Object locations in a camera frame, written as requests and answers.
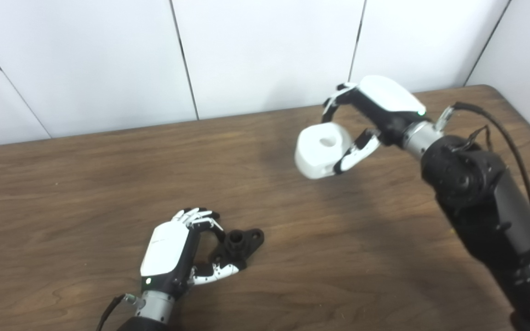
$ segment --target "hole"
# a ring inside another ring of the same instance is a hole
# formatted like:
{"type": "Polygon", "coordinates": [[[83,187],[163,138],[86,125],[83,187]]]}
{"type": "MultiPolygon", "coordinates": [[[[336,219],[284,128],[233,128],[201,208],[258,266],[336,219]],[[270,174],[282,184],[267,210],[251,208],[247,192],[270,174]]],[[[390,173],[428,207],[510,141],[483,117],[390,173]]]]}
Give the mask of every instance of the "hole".
{"type": "Polygon", "coordinates": [[[241,232],[232,232],[230,233],[230,241],[237,244],[242,241],[242,233],[241,232]]]}
{"type": "Polygon", "coordinates": [[[325,137],[320,139],[320,144],[326,147],[333,147],[336,145],[337,139],[334,137],[325,137]]]}

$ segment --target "white robotic finger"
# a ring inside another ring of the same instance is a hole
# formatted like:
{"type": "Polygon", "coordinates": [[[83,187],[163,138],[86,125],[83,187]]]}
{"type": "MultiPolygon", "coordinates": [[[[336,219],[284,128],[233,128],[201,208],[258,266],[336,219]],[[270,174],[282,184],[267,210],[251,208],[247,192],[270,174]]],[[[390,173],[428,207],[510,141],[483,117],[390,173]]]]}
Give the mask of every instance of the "white robotic finger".
{"type": "Polygon", "coordinates": [[[197,220],[191,220],[191,221],[187,222],[186,225],[188,226],[188,228],[189,228],[189,226],[191,226],[193,228],[196,224],[202,224],[202,223],[209,223],[210,224],[210,228],[217,227],[220,230],[224,231],[224,229],[220,226],[220,224],[218,224],[218,222],[216,222],[213,218],[209,218],[209,217],[200,218],[200,219],[197,219],[197,220]]]}
{"type": "Polygon", "coordinates": [[[185,212],[183,215],[181,215],[181,217],[179,217],[179,219],[177,220],[177,222],[186,222],[191,216],[193,216],[194,214],[196,214],[196,212],[200,211],[199,208],[194,208],[188,212],[185,212]]]}
{"type": "Polygon", "coordinates": [[[194,276],[193,277],[194,285],[212,283],[213,281],[217,281],[217,280],[232,276],[238,272],[238,268],[233,266],[233,264],[228,264],[224,268],[220,268],[220,266],[216,264],[212,264],[212,266],[214,268],[214,274],[212,276],[194,276]]]}
{"type": "Polygon", "coordinates": [[[171,221],[177,221],[179,220],[179,218],[181,218],[181,216],[183,216],[183,214],[185,214],[185,210],[179,210],[177,212],[177,214],[175,214],[172,218],[171,218],[171,221]]]}
{"type": "Polygon", "coordinates": [[[191,214],[187,217],[182,217],[180,222],[183,222],[185,224],[190,224],[191,222],[194,222],[195,220],[198,220],[200,218],[204,218],[204,216],[213,214],[212,210],[206,210],[206,211],[198,211],[194,214],[191,214]]]}
{"type": "Polygon", "coordinates": [[[345,155],[341,160],[340,169],[341,171],[347,171],[366,157],[370,156],[378,147],[381,146],[381,142],[376,136],[372,136],[369,142],[362,148],[358,149],[356,144],[353,144],[350,149],[350,153],[345,155]]]}

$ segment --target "wood grain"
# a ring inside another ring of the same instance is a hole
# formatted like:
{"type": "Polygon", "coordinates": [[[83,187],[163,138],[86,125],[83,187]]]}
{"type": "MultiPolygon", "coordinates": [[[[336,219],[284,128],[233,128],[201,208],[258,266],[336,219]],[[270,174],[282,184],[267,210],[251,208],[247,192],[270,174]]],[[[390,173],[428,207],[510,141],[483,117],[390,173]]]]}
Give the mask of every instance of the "wood grain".
{"type": "MultiPolygon", "coordinates": [[[[436,118],[475,103],[513,134],[530,171],[530,126],[488,86],[418,94],[436,118]]],[[[188,331],[510,330],[509,305],[465,252],[412,157],[381,148],[311,181],[293,163],[321,107],[0,146],[0,331],[94,330],[112,296],[138,293],[153,228],[205,206],[261,228],[244,272],[194,287],[173,325],[188,331]]],[[[335,120],[353,136],[353,109],[335,120]]],[[[462,114],[450,132],[484,120],[462,114]]],[[[518,171],[498,134],[494,147],[518,171]]],[[[213,239],[198,254],[206,256],[213,239]]],[[[105,330],[132,314],[119,306],[105,330]]]]}

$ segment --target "robotic hand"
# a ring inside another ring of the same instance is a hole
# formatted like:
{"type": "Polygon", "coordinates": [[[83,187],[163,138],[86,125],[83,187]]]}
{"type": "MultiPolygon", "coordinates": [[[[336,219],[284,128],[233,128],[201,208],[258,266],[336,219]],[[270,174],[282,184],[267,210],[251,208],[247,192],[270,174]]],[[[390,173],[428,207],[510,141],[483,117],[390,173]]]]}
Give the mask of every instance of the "robotic hand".
{"type": "Polygon", "coordinates": [[[338,87],[324,104],[322,124],[298,137],[296,165],[307,178],[339,175],[370,155],[380,144],[396,145],[420,163],[423,180],[469,253],[490,271],[515,312],[518,331],[530,331],[530,181],[508,132],[480,107],[455,103],[436,122],[425,106],[398,83],[380,76],[338,87]],[[339,105],[351,104],[376,126],[351,144],[349,134],[330,122],[339,105]],[[469,138],[450,136],[444,127],[454,111],[486,117],[504,136],[524,179],[528,202],[499,155],[491,150],[488,126],[469,138]],[[475,143],[486,130],[488,150],[475,143]]]}
{"type": "Polygon", "coordinates": [[[264,241],[263,231],[233,230],[227,234],[218,219],[217,212],[205,208],[184,209],[157,226],[140,268],[142,297],[126,294],[114,298],[97,331],[122,300],[137,310],[118,331],[166,331],[173,306],[190,287],[212,283],[245,269],[246,259],[264,241]],[[204,231],[213,232],[219,244],[208,263],[194,264],[204,231]]]}

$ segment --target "white robotic hand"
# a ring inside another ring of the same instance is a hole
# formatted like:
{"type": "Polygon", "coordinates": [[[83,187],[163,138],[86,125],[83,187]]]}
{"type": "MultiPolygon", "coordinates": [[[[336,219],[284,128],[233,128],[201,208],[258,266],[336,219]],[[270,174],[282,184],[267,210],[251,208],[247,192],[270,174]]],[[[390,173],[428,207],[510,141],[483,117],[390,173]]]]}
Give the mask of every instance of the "white robotic hand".
{"type": "Polygon", "coordinates": [[[403,122],[400,117],[424,115],[425,106],[395,81],[381,76],[366,76],[359,84],[350,82],[337,87],[324,103],[322,123],[305,128],[298,136],[295,161],[300,172],[310,179],[339,175],[366,157],[380,145],[399,142],[391,130],[403,122]],[[351,140],[347,130],[333,123],[340,105],[356,108],[377,124],[351,140]]]}
{"type": "Polygon", "coordinates": [[[227,235],[219,214],[205,208],[180,210],[157,226],[140,268],[142,289],[178,299],[191,285],[211,283],[246,268],[245,260],[263,243],[263,232],[233,230],[227,235]],[[200,234],[212,231],[219,245],[207,264],[194,265],[200,234]]]}

